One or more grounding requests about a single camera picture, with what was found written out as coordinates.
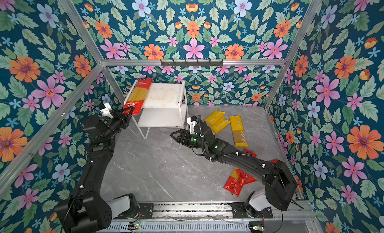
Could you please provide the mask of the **red spaghetti bag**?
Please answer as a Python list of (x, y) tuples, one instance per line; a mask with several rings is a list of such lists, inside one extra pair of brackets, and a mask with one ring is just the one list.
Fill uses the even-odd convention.
[(241, 184), (241, 182), (233, 179), (232, 177), (229, 176), (227, 182), (224, 185), (224, 189), (229, 191), (231, 194), (235, 196), (239, 196), (241, 193), (241, 190), (244, 185)]
[(247, 185), (258, 181), (253, 176), (249, 175), (248, 173), (244, 172), (239, 168), (234, 168), (230, 177), (241, 182), (242, 185)]
[(133, 115), (138, 115), (142, 110), (142, 107), (147, 98), (147, 95), (152, 83), (153, 83), (152, 78), (139, 79), (135, 87), (132, 89), (131, 93), (129, 94), (126, 100), (126, 103), (124, 105), (124, 108), (129, 106), (134, 106), (135, 110)]

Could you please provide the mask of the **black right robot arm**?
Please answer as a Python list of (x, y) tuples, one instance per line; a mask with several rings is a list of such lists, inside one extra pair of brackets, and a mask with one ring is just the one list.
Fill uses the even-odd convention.
[(234, 166), (248, 173), (265, 186), (260, 200), (255, 200), (250, 206), (256, 211), (273, 206), (280, 211), (287, 211), (298, 183), (290, 168), (282, 161), (275, 163), (255, 158), (230, 143), (214, 136), (207, 123), (200, 116), (187, 119), (189, 129), (180, 129), (171, 133), (171, 137), (179, 144), (191, 148), (201, 149), (200, 156), (210, 162), (219, 162)]

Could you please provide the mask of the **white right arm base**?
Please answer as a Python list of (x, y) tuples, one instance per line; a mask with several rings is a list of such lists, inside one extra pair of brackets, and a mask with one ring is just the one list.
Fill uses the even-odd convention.
[(256, 218), (259, 213), (272, 206), (267, 200), (265, 193), (265, 190), (252, 192), (246, 200), (245, 209), (249, 217)]

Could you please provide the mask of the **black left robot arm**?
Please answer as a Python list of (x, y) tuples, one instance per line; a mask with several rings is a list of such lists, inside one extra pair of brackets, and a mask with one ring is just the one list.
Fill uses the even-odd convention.
[(106, 116), (89, 116), (84, 132), (89, 134), (87, 159), (80, 182), (56, 213), (66, 233), (95, 233), (110, 226), (112, 219), (131, 207), (128, 196), (106, 202), (100, 194), (102, 181), (114, 151), (118, 134), (130, 123), (134, 107), (114, 110)]

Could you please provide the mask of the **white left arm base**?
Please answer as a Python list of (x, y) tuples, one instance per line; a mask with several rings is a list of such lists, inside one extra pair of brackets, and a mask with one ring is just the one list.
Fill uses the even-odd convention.
[(139, 205), (134, 194), (129, 193), (107, 202), (112, 211), (112, 218), (119, 216), (133, 219), (139, 214)]

